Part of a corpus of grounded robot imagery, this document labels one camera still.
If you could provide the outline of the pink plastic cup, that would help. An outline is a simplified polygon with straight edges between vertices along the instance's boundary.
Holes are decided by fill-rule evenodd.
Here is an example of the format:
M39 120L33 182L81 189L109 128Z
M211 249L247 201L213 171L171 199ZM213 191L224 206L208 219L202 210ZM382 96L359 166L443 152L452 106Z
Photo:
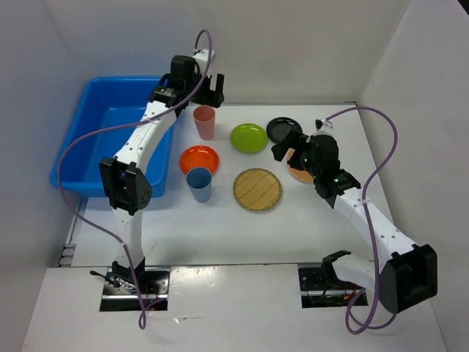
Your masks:
M193 119L200 138L211 140L215 134L215 109L210 106L199 106L193 111Z

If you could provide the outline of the green-rimmed bamboo tray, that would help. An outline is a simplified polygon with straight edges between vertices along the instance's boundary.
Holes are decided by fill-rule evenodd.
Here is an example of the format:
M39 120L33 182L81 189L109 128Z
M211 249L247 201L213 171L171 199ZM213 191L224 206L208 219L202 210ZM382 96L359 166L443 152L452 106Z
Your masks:
M266 213L279 204L283 188L280 180L271 171L250 168L235 178L232 193L242 209L252 213Z

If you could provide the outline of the blue plastic cup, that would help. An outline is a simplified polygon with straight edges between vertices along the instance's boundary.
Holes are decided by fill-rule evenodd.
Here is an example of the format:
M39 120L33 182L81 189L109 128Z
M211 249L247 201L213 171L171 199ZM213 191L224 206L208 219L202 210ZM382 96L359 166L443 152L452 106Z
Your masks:
M205 203L212 194L212 173L204 167L196 167L186 175L186 183L197 202Z

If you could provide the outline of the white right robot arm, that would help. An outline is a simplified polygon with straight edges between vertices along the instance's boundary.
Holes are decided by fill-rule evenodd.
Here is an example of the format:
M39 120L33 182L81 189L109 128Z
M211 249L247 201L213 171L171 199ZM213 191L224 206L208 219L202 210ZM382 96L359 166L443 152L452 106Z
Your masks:
M436 296L436 251L407 237L366 198L361 184L342 169L339 147L329 133L307 136L290 131L271 150L276 161L291 150L288 165L312 176L317 194L356 228L374 252L373 261L346 250L324 257L324 285L337 288L350 282L376 290L379 302L392 314Z

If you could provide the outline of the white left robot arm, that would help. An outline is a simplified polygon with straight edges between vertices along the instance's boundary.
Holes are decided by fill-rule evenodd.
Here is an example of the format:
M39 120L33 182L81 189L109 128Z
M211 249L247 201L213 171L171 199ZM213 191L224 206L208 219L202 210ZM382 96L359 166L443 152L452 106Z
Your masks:
M103 190L117 221L117 236L122 240L112 263L112 275L129 293L141 291L146 284L141 228L143 210L153 193L146 177L150 159L187 106L185 98L213 108L224 101L224 75L218 74L215 89L210 88L208 70L214 55L213 50L203 49L193 56L174 56L169 73L151 91L139 125L113 158L100 162Z

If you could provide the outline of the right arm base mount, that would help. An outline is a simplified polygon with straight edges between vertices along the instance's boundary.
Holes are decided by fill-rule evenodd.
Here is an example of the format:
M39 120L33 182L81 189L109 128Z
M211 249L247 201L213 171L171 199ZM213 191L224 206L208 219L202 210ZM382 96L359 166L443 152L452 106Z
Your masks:
M329 285L319 263L299 265L298 280L303 309L346 307L362 289L351 282Z

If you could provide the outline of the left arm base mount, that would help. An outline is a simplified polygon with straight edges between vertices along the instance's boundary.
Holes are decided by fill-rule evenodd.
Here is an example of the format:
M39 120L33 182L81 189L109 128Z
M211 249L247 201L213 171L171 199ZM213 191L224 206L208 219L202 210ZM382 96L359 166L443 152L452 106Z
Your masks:
M105 283L100 302L101 312L139 311L140 305L136 289L117 279L107 268ZM166 311L168 307L170 268L147 267L141 295L144 306L150 311Z

